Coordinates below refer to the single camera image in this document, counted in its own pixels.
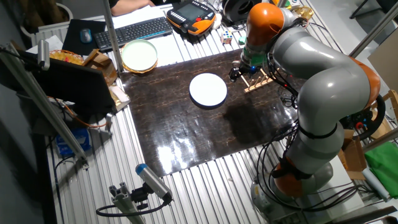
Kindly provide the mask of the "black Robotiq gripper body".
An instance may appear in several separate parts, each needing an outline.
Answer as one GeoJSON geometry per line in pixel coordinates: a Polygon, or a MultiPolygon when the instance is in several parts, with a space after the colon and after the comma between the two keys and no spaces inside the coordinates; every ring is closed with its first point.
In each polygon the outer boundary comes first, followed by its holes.
{"type": "Polygon", "coordinates": [[[249,65],[244,61],[240,61],[239,72],[241,75],[252,77],[260,70],[260,66],[249,65]]]}

